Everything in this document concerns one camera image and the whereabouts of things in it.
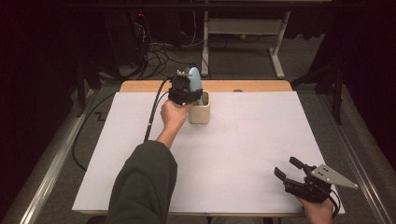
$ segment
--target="white paper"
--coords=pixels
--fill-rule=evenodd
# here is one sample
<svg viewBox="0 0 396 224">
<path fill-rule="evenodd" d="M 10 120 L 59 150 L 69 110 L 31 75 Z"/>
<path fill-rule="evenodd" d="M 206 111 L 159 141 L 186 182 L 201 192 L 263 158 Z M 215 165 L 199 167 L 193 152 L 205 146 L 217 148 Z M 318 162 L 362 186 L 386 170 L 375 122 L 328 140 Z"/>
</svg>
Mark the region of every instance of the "white paper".
<svg viewBox="0 0 396 224">
<path fill-rule="evenodd" d="M 107 210 L 117 174 L 144 140 L 155 94 L 116 94 L 73 210 Z M 310 165 L 324 163 L 296 92 L 210 94 L 209 123 L 186 121 L 172 146 L 178 174 L 169 212 L 301 213 L 299 202 L 274 175 L 278 167 L 303 181 L 304 172 L 289 163 L 290 156 Z M 163 128 L 160 111 L 150 139 Z"/>
</svg>

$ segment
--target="jacket sleeve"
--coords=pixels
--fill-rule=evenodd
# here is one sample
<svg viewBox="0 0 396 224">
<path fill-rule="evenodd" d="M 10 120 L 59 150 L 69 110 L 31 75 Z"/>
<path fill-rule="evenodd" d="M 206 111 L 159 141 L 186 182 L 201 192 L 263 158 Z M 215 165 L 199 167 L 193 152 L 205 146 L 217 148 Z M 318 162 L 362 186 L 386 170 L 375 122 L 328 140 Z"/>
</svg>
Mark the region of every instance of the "jacket sleeve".
<svg viewBox="0 0 396 224">
<path fill-rule="evenodd" d="M 177 163 L 160 142 L 139 145 L 114 183 L 106 223 L 164 224 L 177 180 Z"/>
</svg>

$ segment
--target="black cable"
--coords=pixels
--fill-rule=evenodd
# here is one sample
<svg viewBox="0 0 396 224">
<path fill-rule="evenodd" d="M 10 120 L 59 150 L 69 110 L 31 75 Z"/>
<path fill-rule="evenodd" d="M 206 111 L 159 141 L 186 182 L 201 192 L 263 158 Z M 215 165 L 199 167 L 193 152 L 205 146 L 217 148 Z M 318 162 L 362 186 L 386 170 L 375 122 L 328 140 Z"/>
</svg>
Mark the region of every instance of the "black cable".
<svg viewBox="0 0 396 224">
<path fill-rule="evenodd" d="M 153 72 L 151 75 L 146 76 L 145 79 L 147 79 L 147 78 L 149 78 L 149 77 L 154 77 L 154 76 L 157 76 L 157 75 L 162 75 L 162 76 L 164 76 L 164 77 L 169 77 L 169 76 L 167 76 L 167 75 L 165 75 L 165 74 L 162 73 L 162 71 L 165 70 L 165 67 L 163 67 L 163 69 L 161 69 L 161 70 L 158 71 L 158 72 L 155 72 L 155 71 L 154 71 L 155 73 Z"/>
<path fill-rule="evenodd" d="M 221 48 L 217 48 L 217 47 L 210 46 L 209 43 L 207 43 L 207 47 L 210 49 L 226 49 L 227 45 L 228 45 L 227 37 L 225 35 L 216 35 L 216 36 L 222 37 L 224 39 L 224 46 L 222 46 Z"/>
<path fill-rule="evenodd" d="M 320 188 L 318 185 L 315 185 L 315 187 L 316 187 L 317 189 L 319 189 L 320 191 L 322 191 L 324 194 L 327 195 L 327 192 L 326 192 L 324 189 Z M 340 211 L 340 208 L 341 208 L 341 201 L 340 201 L 340 197 L 338 197 L 338 195 L 335 193 L 334 190 L 332 190 L 332 193 L 334 193 L 334 195 L 335 195 L 335 196 L 337 197 L 337 199 L 338 199 L 338 204 L 337 204 L 337 203 L 335 202 L 334 198 L 333 198 L 332 196 L 329 195 L 329 199 L 330 199 L 330 201 L 332 201 L 332 204 L 334 205 L 334 211 L 332 212 L 332 218 L 334 218 L 335 216 L 337 216 L 338 212 Z"/>
<path fill-rule="evenodd" d="M 135 77 L 135 76 L 141 74 L 142 72 L 144 72 L 146 70 L 147 66 L 148 66 L 147 65 L 147 60 L 146 60 L 146 57 L 144 57 L 141 60 L 141 62 L 138 64 L 138 67 L 133 72 L 131 72 L 130 74 L 126 75 L 126 77 Z"/>
<path fill-rule="evenodd" d="M 182 63 L 182 62 L 178 62 L 178 61 L 172 59 L 171 57 L 169 57 L 169 55 L 166 54 L 166 49 L 165 49 L 165 47 L 163 47 L 163 54 L 166 56 L 166 58 L 167 58 L 169 61 L 172 61 L 172 62 L 174 62 L 174 63 L 192 65 L 193 67 L 196 66 L 195 63 Z"/>
<path fill-rule="evenodd" d="M 333 193 L 333 194 L 335 195 L 335 197 L 337 197 L 337 199 L 338 199 L 338 206 L 337 206 L 336 203 L 335 203 L 335 201 L 334 201 L 334 199 L 333 199 L 332 197 L 329 197 L 330 200 L 332 201 L 332 204 L 334 204 L 334 206 L 335 206 L 334 212 L 332 213 L 332 218 L 334 218 L 335 216 L 337 216 L 338 212 L 339 212 L 340 209 L 341 209 L 341 200 L 340 200 L 340 197 L 335 193 L 334 190 L 332 190 L 332 193 Z"/>
<path fill-rule="evenodd" d="M 152 44 L 150 44 L 150 45 L 151 45 L 151 46 L 158 46 L 158 47 L 160 47 L 160 49 L 157 49 L 157 51 L 160 51 L 160 50 L 162 50 L 162 49 L 164 48 L 165 43 L 162 43 L 162 44 L 160 45 L 160 43 L 155 42 L 155 43 L 152 43 Z"/>
<path fill-rule="evenodd" d="M 155 110 L 157 109 L 157 104 L 158 104 L 158 97 L 160 96 L 161 90 L 163 89 L 163 85 L 165 82 L 169 80 L 169 78 L 166 78 L 163 83 L 161 83 L 160 88 L 158 89 L 157 95 L 155 96 L 154 104 L 151 109 L 151 114 L 149 116 L 148 120 L 148 128 L 146 129 L 146 135 L 145 135 L 145 140 L 143 142 L 147 142 L 149 140 L 149 133 L 151 131 L 151 126 L 152 126 L 152 121 L 154 121 L 154 115 L 155 115 Z"/>
<path fill-rule="evenodd" d="M 158 100 L 157 104 L 155 105 L 155 109 L 157 109 L 158 104 L 160 103 L 161 99 L 162 99 L 167 93 L 169 93 L 169 91 L 166 91 L 166 92 L 164 92 L 164 93 L 161 95 L 160 99 Z"/>
<path fill-rule="evenodd" d="M 79 168 L 81 168 L 83 171 L 87 171 L 87 168 L 85 168 L 83 165 L 81 165 L 81 163 L 79 163 L 79 161 L 77 160 L 77 158 L 76 158 L 76 142 L 77 142 L 77 140 L 78 140 L 78 137 L 79 137 L 79 135 L 80 135 L 80 133 L 81 133 L 81 130 L 82 130 L 82 128 L 84 127 L 84 125 L 85 125 L 85 122 L 87 122 L 87 120 L 88 120 L 88 118 L 90 117 L 90 115 L 93 113 L 93 111 L 95 111 L 95 109 L 99 106 L 99 105 L 101 105 L 105 100 L 107 100 L 108 98 L 110 98 L 111 96 L 113 96 L 114 94 L 116 94 L 115 92 L 114 93 L 111 93 L 110 95 L 108 95 L 107 97 L 105 97 L 105 99 L 103 99 L 101 102 L 99 102 L 94 108 L 93 108 L 93 110 L 87 115 L 87 117 L 84 119 L 84 121 L 82 122 L 82 124 L 81 124 L 81 127 L 79 128 L 79 130 L 78 130 L 78 132 L 77 132 L 77 135 L 76 135 L 76 138 L 75 138 L 75 140 L 74 140 L 74 142 L 73 142 L 73 146 L 72 146 L 72 156 L 73 156 L 73 160 L 74 160 L 74 162 L 76 163 L 76 165 L 79 167 Z"/>
<path fill-rule="evenodd" d="M 145 75 L 146 69 L 149 67 L 149 60 L 148 60 L 147 56 L 145 57 L 144 64 L 145 64 L 145 69 L 140 72 L 140 74 L 136 78 L 136 80 L 143 79 L 143 76 Z"/>
<path fill-rule="evenodd" d="M 155 69 L 153 69 L 151 66 L 149 66 L 149 68 L 151 68 L 153 71 L 151 72 L 151 74 L 149 74 L 149 75 L 143 77 L 143 79 L 146 79 L 146 78 L 149 78 L 149 77 L 157 76 L 157 75 L 160 74 L 160 73 L 165 69 L 165 67 L 166 67 L 167 61 L 166 61 L 165 59 L 161 58 L 156 52 L 151 52 L 151 53 L 155 54 L 157 57 L 151 58 L 151 59 L 149 59 L 149 61 L 154 60 L 154 59 L 156 58 L 156 59 L 158 60 L 158 63 L 159 63 L 159 64 L 155 67 Z M 161 66 L 163 66 L 163 65 L 164 65 L 164 67 L 161 69 L 161 71 L 157 72 L 157 70 L 158 70 Z"/>
<path fill-rule="evenodd" d="M 209 76 L 209 80 L 212 80 L 212 74 L 210 73 L 210 68 L 209 68 L 209 64 L 207 64 L 204 56 L 201 56 L 202 60 L 204 61 L 204 63 L 206 64 L 207 67 L 207 75 Z"/>
</svg>

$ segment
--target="hand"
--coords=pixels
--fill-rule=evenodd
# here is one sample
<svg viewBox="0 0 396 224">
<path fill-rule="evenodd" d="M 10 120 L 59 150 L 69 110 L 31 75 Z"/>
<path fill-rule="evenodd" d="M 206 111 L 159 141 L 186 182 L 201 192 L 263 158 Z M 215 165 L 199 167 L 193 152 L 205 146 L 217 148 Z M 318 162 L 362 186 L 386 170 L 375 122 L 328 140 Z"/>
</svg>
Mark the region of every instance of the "hand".
<svg viewBox="0 0 396 224">
<path fill-rule="evenodd" d="M 194 103 L 177 105 L 171 100 L 165 101 L 161 107 L 164 128 L 178 132 L 187 118 L 187 112 L 193 105 Z"/>
<path fill-rule="evenodd" d="M 332 224 L 332 201 L 326 199 L 323 203 L 310 203 L 307 200 L 298 198 L 303 204 L 306 218 L 311 224 Z"/>
<path fill-rule="evenodd" d="M 158 136 L 157 141 L 171 148 L 177 132 L 180 130 L 184 121 L 186 121 L 187 112 L 193 105 L 194 103 L 177 105 L 170 100 L 165 101 L 161 107 L 161 117 L 163 118 L 164 128 Z"/>
</svg>

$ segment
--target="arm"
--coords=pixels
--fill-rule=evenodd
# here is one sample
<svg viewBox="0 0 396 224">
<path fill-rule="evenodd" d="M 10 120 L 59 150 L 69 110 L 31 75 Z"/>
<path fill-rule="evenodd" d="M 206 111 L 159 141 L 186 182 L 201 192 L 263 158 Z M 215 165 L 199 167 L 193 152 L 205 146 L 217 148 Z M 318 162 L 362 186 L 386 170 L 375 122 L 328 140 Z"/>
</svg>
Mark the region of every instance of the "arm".
<svg viewBox="0 0 396 224">
<path fill-rule="evenodd" d="M 326 199 L 323 203 L 310 203 L 298 198 L 303 205 L 306 218 L 310 224 L 332 224 L 332 201 Z"/>
<path fill-rule="evenodd" d="M 111 192 L 106 223 L 165 223 L 177 180 L 169 148 L 191 106 L 163 104 L 163 131 L 157 141 L 139 145 L 125 162 Z"/>
<path fill-rule="evenodd" d="M 178 131 L 187 117 L 187 112 L 193 106 L 192 104 L 176 105 L 170 100 L 163 103 L 161 117 L 163 118 L 164 128 L 157 138 L 158 142 L 164 143 L 171 148 Z"/>
</svg>

